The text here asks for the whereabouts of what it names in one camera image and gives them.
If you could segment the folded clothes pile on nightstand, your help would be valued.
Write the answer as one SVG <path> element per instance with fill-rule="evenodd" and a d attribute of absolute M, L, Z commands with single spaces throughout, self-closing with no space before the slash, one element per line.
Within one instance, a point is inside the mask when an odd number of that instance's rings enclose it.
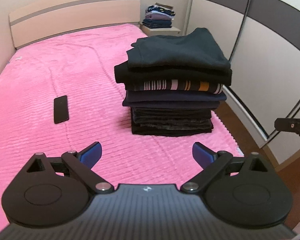
<path fill-rule="evenodd" d="M 155 3 L 146 8 L 142 25 L 149 29 L 170 29 L 174 17 L 175 12 L 172 6 Z"/>

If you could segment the dark green long-sleeve sweater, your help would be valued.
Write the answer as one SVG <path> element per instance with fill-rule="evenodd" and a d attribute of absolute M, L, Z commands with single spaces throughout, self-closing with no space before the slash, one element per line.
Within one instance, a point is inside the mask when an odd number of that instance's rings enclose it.
<path fill-rule="evenodd" d="M 230 76 L 231 65 L 206 28 L 196 28 L 185 36 L 157 35 L 139 38 L 127 51 L 128 69 L 145 72 L 158 68 L 194 70 Z"/>

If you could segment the bedside table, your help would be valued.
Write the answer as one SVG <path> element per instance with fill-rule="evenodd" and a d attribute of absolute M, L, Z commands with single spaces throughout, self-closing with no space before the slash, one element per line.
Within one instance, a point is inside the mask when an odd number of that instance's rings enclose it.
<path fill-rule="evenodd" d="M 180 36 L 182 32 L 176 27 L 171 28 L 155 28 L 151 29 L 143 24 L 140 25 L 140 28 L 144 34 L 147 36 L 157 36 L 157 35 L 168 35 L 168 36 Z"/>

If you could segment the beige wooden headboard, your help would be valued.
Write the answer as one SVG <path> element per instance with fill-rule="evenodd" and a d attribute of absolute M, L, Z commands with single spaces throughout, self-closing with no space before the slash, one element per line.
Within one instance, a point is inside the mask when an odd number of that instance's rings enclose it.
<path fill-rule="evenodd" d="M 9 14 L 15 49 L 58 35 L 140 21 L 141 0 L 39 0 Z"/>

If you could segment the black smartphone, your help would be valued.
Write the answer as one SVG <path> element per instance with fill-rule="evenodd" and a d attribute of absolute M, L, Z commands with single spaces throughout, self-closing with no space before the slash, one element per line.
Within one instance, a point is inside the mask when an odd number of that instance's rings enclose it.
<path fill-rule="evenodd" d="M 53 120 L 60 124 L 69 120 L 68 97 L 60 96 L 53 101 Z"/>

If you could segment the white grey sliding wardrobe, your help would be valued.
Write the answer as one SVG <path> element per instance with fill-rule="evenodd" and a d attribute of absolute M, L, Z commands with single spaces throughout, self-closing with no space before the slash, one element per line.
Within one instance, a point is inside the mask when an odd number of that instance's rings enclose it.
<path fill-rule="evenodd" d="M 192 0 L 187 31 L 205 27 L 231 63 L 227 103 L 277 168 L 300 157 L 300 0 Z"/>

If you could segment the stack of folded dark clothes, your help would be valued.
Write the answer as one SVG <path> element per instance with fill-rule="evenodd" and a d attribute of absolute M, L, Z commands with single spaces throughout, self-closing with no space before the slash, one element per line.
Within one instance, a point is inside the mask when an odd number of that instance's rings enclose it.
<path fill-rule="evenodd" d="M 115 67 L 116 83 L 125 85 L 122 102 L 130 109 L 132 133 L 182 137 L 213 130 L 212 111 L 226 100 L 222 85 L 199 80 L 170 79 Z"/>

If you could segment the pink ribbed bed blanket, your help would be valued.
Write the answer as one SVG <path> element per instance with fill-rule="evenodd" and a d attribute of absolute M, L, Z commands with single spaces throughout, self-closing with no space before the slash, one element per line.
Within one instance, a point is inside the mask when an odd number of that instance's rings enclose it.
<path fill-rule="evenodd" d="M 134 135 L 125 86 L 114 67 L 144 33 L 123 24 L 65 34 L 19 49 L 0 75 L 0 231 L 8 224 L 1 197 L 37 152 L 58 157 L 93 142 L 102 157 L 93 171 L 113 185 L 181 185 L 200 170 L 192 146 L 237 156 L 238 145 L 217 115 L 211 133 Z"/>

